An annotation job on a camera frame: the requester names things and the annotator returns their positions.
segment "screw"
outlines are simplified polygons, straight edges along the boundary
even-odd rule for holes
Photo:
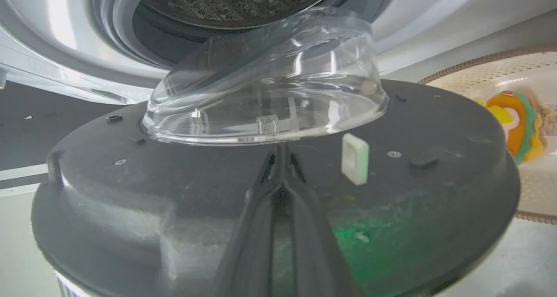
[[[400,158],[402,156],[400,152],[387,152],[386,154],[391,158]]]
[[[127,162],[126,159],[120,159],[120,160],[117,160],[116,162],[114,162],[114,165],[122,165],[122,164],[124,164],[124,163],[126,163],[126,162]]]

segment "washing machine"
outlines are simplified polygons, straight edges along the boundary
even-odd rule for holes
[[[0,79],[94,102],[145,101],[209,37],[311,7],[372,23],[382,74],[557,7],[555,0],[0,0]]]

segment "white plastic tab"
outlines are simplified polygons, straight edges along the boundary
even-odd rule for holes
[[[368,182],[368,162],[368,143],[352,134],[344,134],[341,169],[354,185],[358,186]]]

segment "black plastic base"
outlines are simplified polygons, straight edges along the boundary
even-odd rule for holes
[[[519,175],[499,123],[475,102],[382,84],[386,114],[349,131],[369,143],[367,184],[340,171],[344,132],[287,144],[360,294],[427,294],[461,277],[502,235]],[[100,295],[204,297],[276,144],[155,142],[140,132],[144,111],[143,103],[100,117],[52,150],[50,181],[32,208],[34,236],[58,272]],[[122,119],[106,120],[115,115]],[[290,233],[275,230],[273,297],[294,295]]]

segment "screw hole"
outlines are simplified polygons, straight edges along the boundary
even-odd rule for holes
[[[400,152],[387,152],[386,154],[391,158],[400,158],[402,156]]]
[[[117,160],[116,162],[114,162],[114,165],[122,165],[122,164],[124,164],[124,163],[126,163],[126,162],[127,162],[126,159],[120,159],[120,160]]]
[[[106,121],[109,123],[113,123],[113,122],[117,122],[117,121],[121,121],[122,120],[122,116],[121,115],[113,115],[113,116],[109,116],[106,118]]]

